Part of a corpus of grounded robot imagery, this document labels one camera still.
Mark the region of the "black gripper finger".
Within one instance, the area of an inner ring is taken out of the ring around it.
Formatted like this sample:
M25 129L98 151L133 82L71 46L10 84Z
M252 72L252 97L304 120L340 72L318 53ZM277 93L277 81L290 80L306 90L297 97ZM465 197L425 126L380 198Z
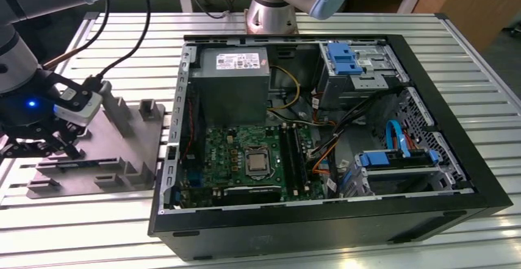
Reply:
M46 141L19 142L9 139L2 148L3 158L45 158L55 152L55 148Z
M79 136L85 133L85 127L71 122L53 122L50 125L50 134L46 142L53 146L54 154L66 154L71 159L82 157L81 151L77 149Z

